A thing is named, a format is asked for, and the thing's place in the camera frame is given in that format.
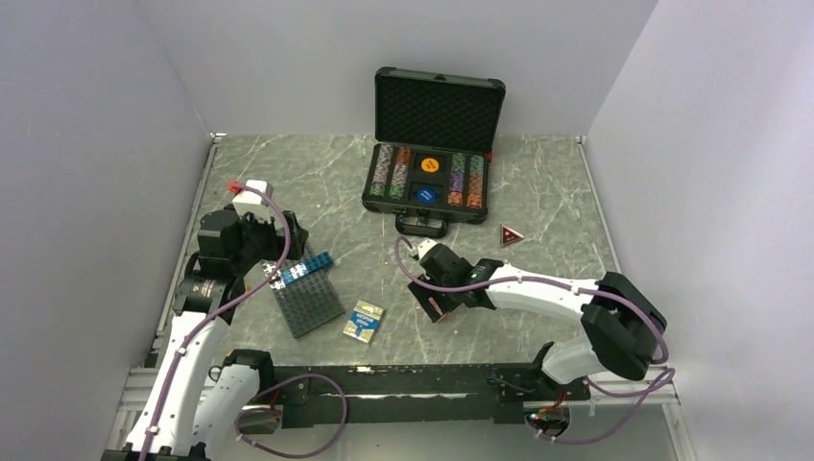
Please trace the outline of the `red playing card deck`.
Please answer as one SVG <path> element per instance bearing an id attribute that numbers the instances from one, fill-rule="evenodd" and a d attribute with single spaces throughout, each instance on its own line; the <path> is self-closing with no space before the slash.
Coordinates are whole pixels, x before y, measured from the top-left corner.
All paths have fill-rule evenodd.
<path id="1" fill-rule="evenodd" d="M 430 321 L 435 324 L 443 320 L 457 308 L 457 304 L 442 294 L 432 295 L 420 302 Z"/>

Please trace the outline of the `blue small blind button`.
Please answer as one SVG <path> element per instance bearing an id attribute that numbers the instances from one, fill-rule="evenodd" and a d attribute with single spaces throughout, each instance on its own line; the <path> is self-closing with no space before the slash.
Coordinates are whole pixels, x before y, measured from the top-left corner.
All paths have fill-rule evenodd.
<path id="1" fill-rule="evenodd" d="M 416 199 L 425 205 L 434 204 L 437 201 L 438 195 L 435 190 L 431 187 L 422 187 L 420 188 L 416 194 Z"/>

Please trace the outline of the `red triangular dealer button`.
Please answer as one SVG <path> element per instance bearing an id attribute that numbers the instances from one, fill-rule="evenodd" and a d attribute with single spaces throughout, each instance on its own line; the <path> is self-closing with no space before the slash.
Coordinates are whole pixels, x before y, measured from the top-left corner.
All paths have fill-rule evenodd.
<path id="1" fill-rule="evenodd" d="M 500 229 L 500 247 L 507 247 L 516 243 L 519 243 L 525 239 L 525 236 L 520 233 L 519 231 L 506 226 L 502 225 Z"/>

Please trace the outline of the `orange big blind button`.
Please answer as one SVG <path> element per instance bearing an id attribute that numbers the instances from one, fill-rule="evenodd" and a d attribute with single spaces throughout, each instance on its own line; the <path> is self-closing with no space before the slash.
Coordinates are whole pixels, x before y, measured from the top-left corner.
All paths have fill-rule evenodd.
<path id="1" fill-rule="evenodd" d="M 420 169 L 428 174 L 438 173 L 441 167 L 441 163 L 436 158 L 427 157 L 420 162 Z"/>

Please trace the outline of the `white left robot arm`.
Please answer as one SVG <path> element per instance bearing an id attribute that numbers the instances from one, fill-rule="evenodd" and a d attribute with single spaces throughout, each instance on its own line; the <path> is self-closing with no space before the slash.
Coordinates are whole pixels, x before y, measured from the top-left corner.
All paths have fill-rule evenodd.
<path id="1" fill-rule="evenodd" d="M 246 299 L 246 274 L 261 261 L 285 262 L 304 254 L 308 232 L 294 212 L 229 205 L 207 213 L 197 232 L 175 295 L 168 350 L 149 397 L 119 449 L 105 460 L 211 460 L 227 426 L 248 400 L 268 400 L 276 387 L 267 352 L 248 350 L 225 361 L 225 372 L 203 393 L 217 346 L 236 306 Z"/>

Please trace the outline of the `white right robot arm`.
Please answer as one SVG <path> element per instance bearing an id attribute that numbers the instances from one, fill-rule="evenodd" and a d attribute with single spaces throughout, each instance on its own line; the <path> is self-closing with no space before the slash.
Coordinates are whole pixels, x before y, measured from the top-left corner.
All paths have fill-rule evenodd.
<path id="1" fill-rule="evenodd" d="M 413 296 L 434 323 L 457 307 L 518 310 L 565 322 L 579 330 L 568 341 L 544 346 L 529 374 L 531 390 L 553 399 L 566 384 L 610 372 L 641 380 L 647 370 L 667 361 L 667 321 L 624 275 L 600 279 L 563 279 L 525 270 L 503 260 L 482 258 L 471 264 L 441 242 L 417 245 L 400 237 L 420 275 L 404 274 Z"/>

